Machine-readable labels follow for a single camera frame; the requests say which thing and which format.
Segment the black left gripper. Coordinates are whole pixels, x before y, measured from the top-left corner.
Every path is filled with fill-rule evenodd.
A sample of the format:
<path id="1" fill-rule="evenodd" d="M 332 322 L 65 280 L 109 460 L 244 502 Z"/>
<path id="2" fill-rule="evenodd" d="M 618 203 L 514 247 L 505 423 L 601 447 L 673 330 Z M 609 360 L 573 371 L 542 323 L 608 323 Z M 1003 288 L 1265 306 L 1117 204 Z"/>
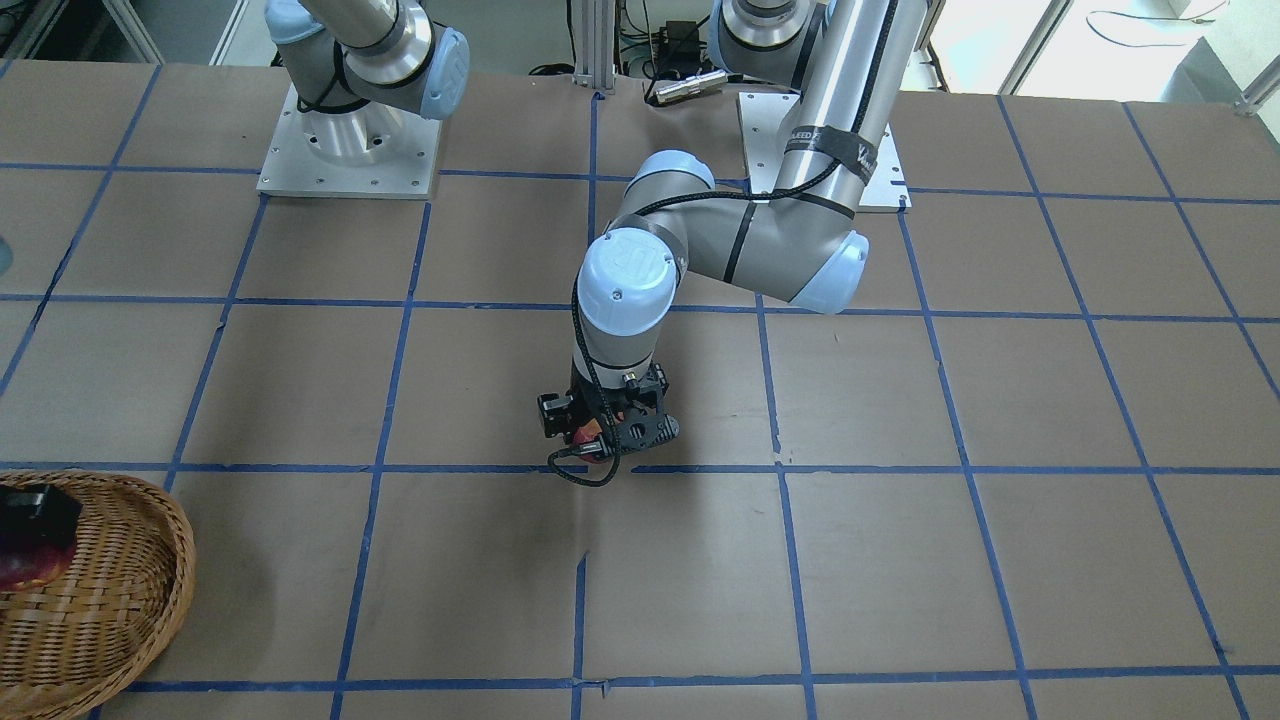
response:
<path id="1" fill-rule="evenodd" d="M 667 409 L 668 388 L 667 374 L 657 363 L 621 388 L 600 389 L 573 370 L 570 395 L 538 396 L 543 434 L 548 439 L 559 437 L 568 446 L 598 442 L 602 448 L 596 456 L 635 454 L 667 445 L 681 432 L 678 420 Z"/>

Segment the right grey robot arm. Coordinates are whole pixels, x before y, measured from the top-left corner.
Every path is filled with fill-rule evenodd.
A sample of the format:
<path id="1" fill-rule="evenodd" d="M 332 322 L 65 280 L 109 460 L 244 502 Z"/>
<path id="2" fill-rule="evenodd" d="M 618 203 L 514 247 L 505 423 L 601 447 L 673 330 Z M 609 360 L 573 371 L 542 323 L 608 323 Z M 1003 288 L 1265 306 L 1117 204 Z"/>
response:
<path id="1" fill-rule="evenodd" d="M 3 73 L 3 470 L 339 477 L 378 496 L 430 209 L 269 199 L 279 119 L 433 108 L 465 44 L 389 4 L 379 38 L 324 12 L 316 70 L 15 61 Z"/>

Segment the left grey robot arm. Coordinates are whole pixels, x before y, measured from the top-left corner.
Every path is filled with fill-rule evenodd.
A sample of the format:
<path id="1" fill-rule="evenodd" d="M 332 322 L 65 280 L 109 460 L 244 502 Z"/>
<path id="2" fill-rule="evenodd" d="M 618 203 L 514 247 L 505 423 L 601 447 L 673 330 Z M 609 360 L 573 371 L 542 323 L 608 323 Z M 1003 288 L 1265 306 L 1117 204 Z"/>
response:
<path id="1" fill-rule="evenodd" d="M 654 352 L 687 273 L 814 313 L 844 310 L 868 241 L 855 231 L 927 1 L 718 1 L 707 50 L 732 74 L 797 94 L 764 129 L 772 190 L 719 191 L 692 154 L 652 154 L 590 242 L 571 296 L 570 387 L 541 395 L 559 457 L 603 462 L 678 436 Z"/>

